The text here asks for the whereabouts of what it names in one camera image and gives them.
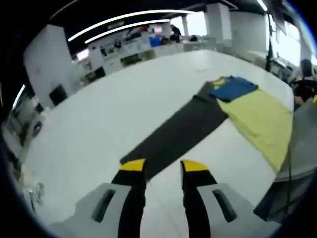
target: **desk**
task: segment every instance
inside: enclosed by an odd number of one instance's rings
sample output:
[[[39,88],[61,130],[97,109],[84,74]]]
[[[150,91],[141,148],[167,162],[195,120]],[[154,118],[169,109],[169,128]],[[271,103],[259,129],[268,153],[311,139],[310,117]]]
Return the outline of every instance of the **desk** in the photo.
[[[213,51],[127,67],[59,104],[31,142],[25,163],[45,186],[43,206],[36,207],[41,219],[50,224],[72,215],[80,198],[112,180],[119,159],[187,103],[204,82],[223,75],[245,77],[293,110],[293,92],[281,80]],[[183,158],[205,163],[218,182],[228,183],[254,206],[276,176],[228,119]],[[148,183],[146,199],[141,237],[188,237],[183,233],[187,220],[179,160]]]

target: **cable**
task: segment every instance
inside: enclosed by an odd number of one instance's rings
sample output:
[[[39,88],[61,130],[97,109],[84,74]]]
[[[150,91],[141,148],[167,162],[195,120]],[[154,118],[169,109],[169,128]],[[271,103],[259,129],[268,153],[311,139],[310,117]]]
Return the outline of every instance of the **cable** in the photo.
[[[301,199],[301,198],[302,198],[302,195],[300,195],[300,196],[294,198],[292,201],[290,201],[289,206],[293,205],[295,202],[297,202],[297,201],[298,201],[299,199]],[[272,215],[274,215],[274,214],[276,214],[276,213],[279,213],[279,212],[284,211],[285,208],[286,208],[286,206],[287,206],[287,205],[285,205],[285,206],[283,206],[283,207],[277,209],[277,210],[274,211],[274,212],[270,212],[269,215],[272,216]]]
[[[286,220],[286,217],[288,215],[289,206],[290,206],[290,200],[291,200],[291,192],[292,192],[292,166],[291,166],[291,150],[288,148],[289,152],[289,165],[288,165],[288,191],[287,191],[287,197],[286,197],[286,205],[285,205],[285,212],[283,216],[283,223]]]

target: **dark gray cloth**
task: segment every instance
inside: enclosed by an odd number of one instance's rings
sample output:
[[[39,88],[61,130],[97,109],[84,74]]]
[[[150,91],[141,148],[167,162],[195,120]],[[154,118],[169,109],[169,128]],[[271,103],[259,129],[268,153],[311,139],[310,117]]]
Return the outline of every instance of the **dark gray cloth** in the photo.
[[[213,86],[206,82],[191,101],[120,162],[145,158],[149,180],[192,149],[227,118],[216,99],[209,95],[212,89]]]

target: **black cable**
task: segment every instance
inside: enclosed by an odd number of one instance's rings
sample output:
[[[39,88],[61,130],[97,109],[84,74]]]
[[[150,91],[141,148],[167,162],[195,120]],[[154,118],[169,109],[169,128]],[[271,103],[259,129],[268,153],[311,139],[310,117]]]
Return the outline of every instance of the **black cable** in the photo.
[[[292,201],[290,201],[289,206],[293,205],[295,202],[297,202],[297,201],[298,201],[299,199],[301,199],[301,198],[302,198],[302,195],[300,195],[300,196],[294,198]],[[276,214],[276,213],[279,213],[279,212],[285,210],[286,206],[287,206],[287,205],[285,205],[285,206],[283,206],[283,207],[277,209],[277,210],[274,211],[274,212],[270,212],[269,215],[272,216],[272,215],[274,215],[274,214]]]
[[[30,196],[30,200],[31,200],[31,207],[32,207],[32,210],[35,212],[35,205],[34,205],[34,195],[33,195],[33,192],[29,191],[29,196]]]
[[[290,206],[290,201],[291,201],[291,192],[292,192],[292,166],[291,166],[291,149],[288,148],[288,153],[289,153],[289,165],[288,165],[288,190],[287,190],[287,197],[286,197],[286,205],[285,205],[285,212],[283,216],[283,223],[286,220],[286,217],[288,215],[289,211],[289,206]]]

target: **ceiling light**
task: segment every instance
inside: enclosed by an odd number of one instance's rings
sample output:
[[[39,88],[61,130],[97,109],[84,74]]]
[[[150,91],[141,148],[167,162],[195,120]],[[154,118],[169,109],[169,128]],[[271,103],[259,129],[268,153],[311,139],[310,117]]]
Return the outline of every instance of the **ceiling light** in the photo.
[[[263,8],[264,11],[267,11],[267,6],[264,4],[263,0],[258,0],[258,3]]]
[[[113,17],[113,18],[110,18],[108,20],[105,20],[105,21],[101,21],[95,25],[92,25],[80,32],[78,32],[77,34],[73,35],[72,37],[70,37],[68,39],[68,41],[72,41],[74,40],[75,38],[79,37],[80,35],[86,33],[87,31],[90,31],[98,26],[101,26],[101,25],[104,25],[104,24],[107,24],[109,22],[112,22],[112,21],[117,21],[117,20],[120,20],[120,19],[123,19],[123,18],[127,18],[127,17],[130,17],[130,16],[137,16],[137,15],[143,15],[143,14],[150,14],[150,13],[183,13],[183,14],[193,14],[193,13],[196,13],[194,11],[187,11],[187,10],[170,10],[170,9],[165,9],[165,10],[148,10],[148,11],[138,11],[138,12],[134,12],[134,13],[129,13],[129,14],[125,14],[125,15],[122,15],[122,16],[116,16],[116,17]]]
[[[116,31],[120,31],[120,30],[123,30],[123,29],[126,29],[126,28],[130,28],[130,27],[134,27],[134,26],[141,26],[141,25],[147,25],[147,24],[154,24],[154,23],[163,23],[163,22],[169,22],[169,19],[163,19],[163,20],[153,20],[153,21],[142,21],[142,22],[138,22],[138,23],[133,23],[133,24],[130,24],[130,25],[126,25],[126,26],[121,26],[121,27],[118,27],[118,28],[115,28],[115,29],[112,29],[112,30],[109,30],[109,31],[106,31],[106,32],[103,32],[97,36],[94,36],[88,40],[85,41],[85,44],[91,42],[91,41],[94,41],[95,39],[98,39],[102,36],[105,36],[105,35],[108,35],[110,33],[113,33],[113,32],[116,32]]]
[[[18,103],[19,98],[21,97],[21,94],[22,94],[24,88],[25,88],[25,85],[23,84],[22,88],[20,89],[18,95],[16,96],[16,98],[15,98],[15,100],[14,100],[14,103],[13,103],[13,105],[12,105],[12,109],[14,109],[15,106],[16,106],[16,104]]]

